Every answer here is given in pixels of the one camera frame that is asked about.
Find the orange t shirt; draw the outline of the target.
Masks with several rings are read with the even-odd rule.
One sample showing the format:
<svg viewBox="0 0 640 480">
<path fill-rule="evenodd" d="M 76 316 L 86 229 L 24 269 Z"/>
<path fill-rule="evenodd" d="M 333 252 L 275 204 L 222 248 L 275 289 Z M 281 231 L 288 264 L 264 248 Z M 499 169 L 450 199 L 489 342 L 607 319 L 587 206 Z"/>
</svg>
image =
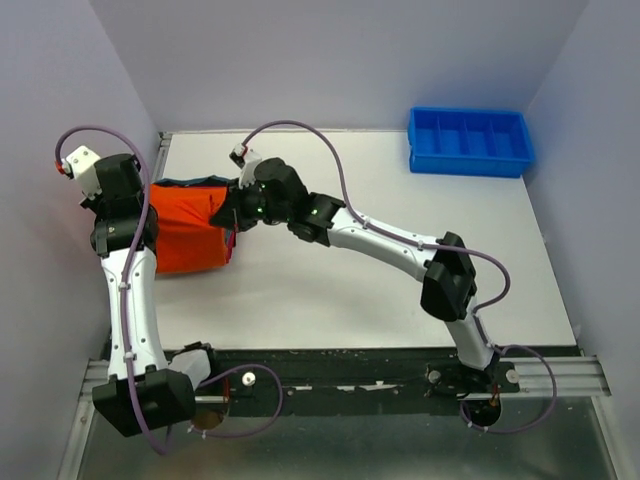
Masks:
<svg viewBox="0 0 640 480">
<path fill-rule="evenodd" d="M 222 268 L 225 231 L 209 224 L 221 206 L 226 189 L 155 188 L 151 206 L 158 216 L 156 240 L 159 274 L 190 274 Z"/>
</svg>

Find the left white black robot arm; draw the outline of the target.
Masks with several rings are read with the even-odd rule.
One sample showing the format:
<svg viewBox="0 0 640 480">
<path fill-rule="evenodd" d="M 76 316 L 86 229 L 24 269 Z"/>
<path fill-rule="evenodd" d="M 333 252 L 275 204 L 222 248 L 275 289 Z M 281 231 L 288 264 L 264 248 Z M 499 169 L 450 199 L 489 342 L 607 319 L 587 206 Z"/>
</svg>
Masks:
<svg viewBox="0 0 640 480">
<path fill-rule="evenodd" d="M 83 151 L 83 207 L 95 214 L 91 246 L 100 259 L 110 302 L 107 381 L 92 390 L 95 409 L 123 436 L 186 421 L 195 392 L 214 393 L 222 380 L 211 347 L 191 344 L 172 356 L 161 345 L 154 300 L 156 211 L 137 158 Z"/>
</svg>

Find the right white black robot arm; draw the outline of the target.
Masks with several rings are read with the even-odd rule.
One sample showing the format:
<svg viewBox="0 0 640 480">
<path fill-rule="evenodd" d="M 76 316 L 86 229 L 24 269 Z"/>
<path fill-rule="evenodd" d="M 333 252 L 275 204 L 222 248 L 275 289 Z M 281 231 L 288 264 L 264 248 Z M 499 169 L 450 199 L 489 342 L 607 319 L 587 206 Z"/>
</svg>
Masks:
<svg viewBox="0 0 640 480">
<path fill-rule="evenodd" d="M 308 191 L 280 158 L 246 164 L 227 182 L 210 223 L 238 232 L 258 223 L 284 224 L 302 241 L 355 251 L 407 273 L 422 285 L 421 308 L 444 322 L 454 340 L 462 384 L 480 392 L 496 380 L 495 351 L 474 312 L 475 267 L 459 236 L 448 232 L 437 239 L 376 226 L 344 201 Z"/>
</svg>

